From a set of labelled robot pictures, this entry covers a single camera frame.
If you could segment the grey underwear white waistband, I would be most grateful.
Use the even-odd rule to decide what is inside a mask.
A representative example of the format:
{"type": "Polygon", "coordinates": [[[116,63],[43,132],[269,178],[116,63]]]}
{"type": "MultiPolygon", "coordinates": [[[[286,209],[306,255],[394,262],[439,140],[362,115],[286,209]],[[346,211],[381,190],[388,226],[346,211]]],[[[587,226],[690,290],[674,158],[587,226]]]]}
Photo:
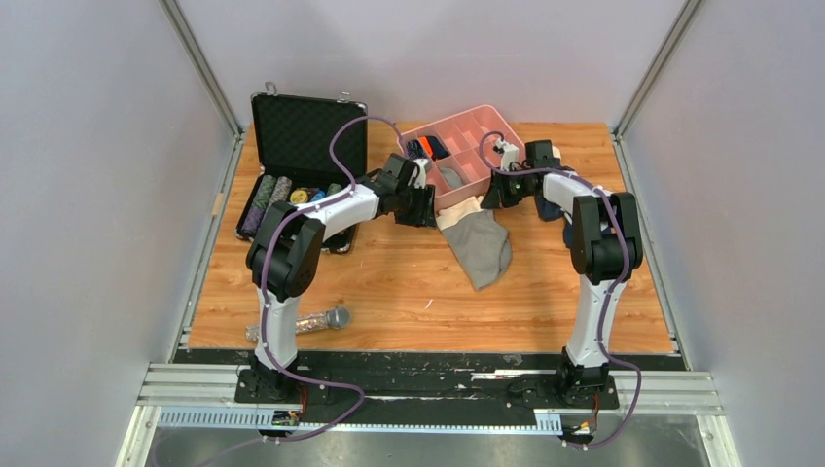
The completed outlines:
{"type": "Polygon", "coordinates": [[[481,196],[469,197],[442,209],[437,227],[475,291],[495,283],[511,264],[509,232],[481,206],[481,196]]]}

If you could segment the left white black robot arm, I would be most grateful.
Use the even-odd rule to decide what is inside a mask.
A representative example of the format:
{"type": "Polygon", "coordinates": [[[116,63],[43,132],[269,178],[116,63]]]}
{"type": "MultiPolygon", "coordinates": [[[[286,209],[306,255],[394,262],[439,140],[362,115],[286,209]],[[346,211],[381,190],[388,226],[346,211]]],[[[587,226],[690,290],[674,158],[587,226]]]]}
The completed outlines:
{"type": "Polygon", "coordinates": [[[311,285],[326,240],[353,226],[392,215],[399,225],[433,228],[434,185],[418,163],[392,154],[383,168],[350,178],[341,191],[318,201],[279,201],[265,215],[247,253],[260,301],[258,343],[249,369],[235,391],[239,403],[292,403],[307,400],[308,388],[360,387],[298,371],[296,340],[301,297],[311,285]]]}

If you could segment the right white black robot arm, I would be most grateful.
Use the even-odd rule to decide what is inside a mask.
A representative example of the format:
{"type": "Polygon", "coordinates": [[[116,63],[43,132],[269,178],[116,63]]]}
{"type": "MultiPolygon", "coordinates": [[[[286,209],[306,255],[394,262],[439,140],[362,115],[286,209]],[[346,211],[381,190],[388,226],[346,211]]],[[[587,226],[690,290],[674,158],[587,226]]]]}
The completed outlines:
{"type": "Polygon", "coordinates": [[[491,180],[482,206],[499,209],[533,196],[564,219],[571,263],[580,277],[572,334],[561,353],[553,391],[568,406],[580,406],[607,390],[609,339],[618,300],[643,260],[635,196],[612,193],[562,165],[549,140],[524,147],[496,132],[491,180]]]}

